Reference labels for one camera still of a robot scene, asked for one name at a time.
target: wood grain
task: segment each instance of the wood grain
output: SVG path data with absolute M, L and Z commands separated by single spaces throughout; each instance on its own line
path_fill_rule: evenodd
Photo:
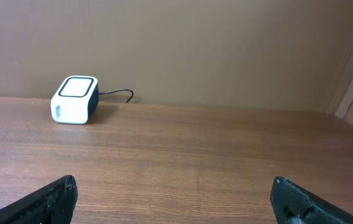
M 100 102 L 86 125 L 0 98 L 0 208 L 72 174 L 73 223 L 275 223 L 275 176 L 353 214 L 353 128 L 328 115 Z

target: power cord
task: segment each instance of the power cord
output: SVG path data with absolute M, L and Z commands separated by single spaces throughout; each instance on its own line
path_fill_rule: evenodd
M 99 95 L 118 93 L 118 92 L 121 92 L 121 91 L 128 91 L 128 92 L 131 92 L 131 93 L 132 93 L 131 97 L 129 97 L 129 99 L 126 100 L 126 103 L 129 103 L 129 101 L 133 98 L 133 91 L 130 90 L 130 89 L 123 89 L 123 90 L 115 90 L 115 91 L 103 92 L 103 93 L 99 93 Z

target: small speaker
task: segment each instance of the small speaker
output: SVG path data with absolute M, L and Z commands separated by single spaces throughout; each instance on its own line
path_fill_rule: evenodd
M 70 76 L 50 102 L 52 117 L 58 123 L 85 124 L 98 102 L 99 89 L 95 77 Z

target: wooden table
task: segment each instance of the wooden table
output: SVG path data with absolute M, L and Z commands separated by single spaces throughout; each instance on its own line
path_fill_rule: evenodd
M 57 124 L 0 98 L 0 208 L 72 174 L 73 223 L 275 223 L 277 175 L 353 214 L 353 128 L 329 115 L 100 102 Z

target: black side panel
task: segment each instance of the black side panel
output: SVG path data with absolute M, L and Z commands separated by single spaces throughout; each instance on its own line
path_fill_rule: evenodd
M 69 224 L 77 199 L 75 179 L 66 175 L 0 209 L 0 224 Z
M 99 104 L 99 85 L 96 84 L 95 89 L 93 90 L 92 96 L 88 102 L 88 117 L 93 114 L 95 111 L 97 104 Z

